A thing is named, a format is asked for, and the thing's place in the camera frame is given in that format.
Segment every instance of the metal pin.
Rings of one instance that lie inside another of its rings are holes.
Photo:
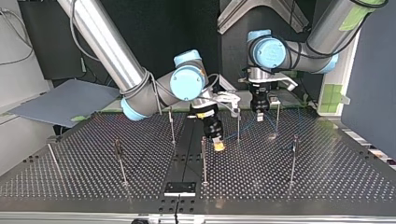
[[[294,169],[295,169],[295,164],[296,164],[296,158],[298,156],[300,150],[300,142],[298,139],[298,135],[294,135],[293,139],[293,145],[292,145],[292,151],[293,151],[293,163],[291,165],[291,174],[290,174],[290,190],[292,185],[294,184],[293,178],[294,178]]]
[[[202,159],[204,161],[204,186],[208,186],[209,183],[207,182],[207,176],[206,176],[206,139],[205,137],[202,137],[201,140],[201,153],[202,153]]]
[[[114,150],[115,150],[115,154],[116,154],[116,159],[119,161],[120,163],[120,168],[121,168],[121,172],[122,172],[122,178],[123,178],[123,185],[128,186],[129,183],[126,179],[126,174],[125,174],[125,170],[124,170],[124,166],[122,163],[122,148],[121,148],[121,142],[120,139],[117,137],[115,142],[114,142]]]
[[[241,122],[241,109],[238,108],[238,138],[237,141],[240,141],[240,122]]]
[[[277,111],[276,111],[276,135],[279,134],[279,132],[278,132],[278,127],[279,127],[279,115],[280,115],[280,104],[277,105]]]
[[[53,152],[52,145],[51,145],[50,143],[48,143],[47,146],[49,147],[49,152],[50,152],[50,155],[51,155],[52,158],[53,158],[53,161],[54,161],[55,164],[58,166],[58,165],[59,165],[59,164],[58,164],[58,160],[57,160],[56,157],[55,157],[55,153]]]
[[[173,122],[173,118],[172,118],[172,106],[169,108],[169,122],[171,123],[171,129],[172,129],[172,143],[175,144],[176,140],[175,140],[175,129],[174,129],[174,122]]]

